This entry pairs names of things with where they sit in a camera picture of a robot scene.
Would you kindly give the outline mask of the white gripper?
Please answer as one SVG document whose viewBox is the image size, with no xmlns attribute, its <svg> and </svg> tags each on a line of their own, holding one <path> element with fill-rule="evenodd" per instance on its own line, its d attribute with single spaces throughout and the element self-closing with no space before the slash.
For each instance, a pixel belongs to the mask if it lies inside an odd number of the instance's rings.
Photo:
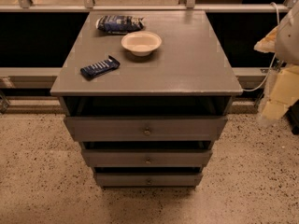
<svg viewBox="0 0 299 224">
<path fill-rule="evenodd" d="M 254 45 L 256 51 L 262 53 L 275 52 L 278 27 L 273 28 L 264 38 Z M 288 64 L 277 76 L 270 94 L 270 100 L 262 100 L 258 107 L 260 125 L 273 125 L 280 120 L 299 100 L 299 66 Z"/>
</svg>

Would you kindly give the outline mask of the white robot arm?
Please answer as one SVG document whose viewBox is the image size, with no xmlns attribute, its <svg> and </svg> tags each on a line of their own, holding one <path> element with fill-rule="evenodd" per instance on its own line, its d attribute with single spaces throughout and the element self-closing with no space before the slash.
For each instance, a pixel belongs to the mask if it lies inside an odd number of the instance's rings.
<svg viewBox="0 0 299 224">
<path fill-rule="evenodd" d="M 271 52 L 286 66 L 271 68 L 265 81 L 263 99 L 258 108 L 262 125 L 281 119 L 299 101 L 299 3 L 296 3 L 279 24 L 254 49 Z"/>
</svg>

